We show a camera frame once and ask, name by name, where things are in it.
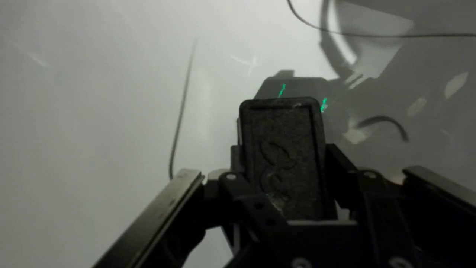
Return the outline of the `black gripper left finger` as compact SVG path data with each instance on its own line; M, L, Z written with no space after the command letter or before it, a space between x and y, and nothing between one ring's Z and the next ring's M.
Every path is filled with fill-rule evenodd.
M202 184L202 180L203 174L197 169L180 169L93 268L145 268L145 260L153 248Z

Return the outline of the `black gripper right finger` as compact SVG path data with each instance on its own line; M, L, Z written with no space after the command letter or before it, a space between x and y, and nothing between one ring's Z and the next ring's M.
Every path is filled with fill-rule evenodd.
M476 192L424 166L403 169L415 242L447 268L476 268Z

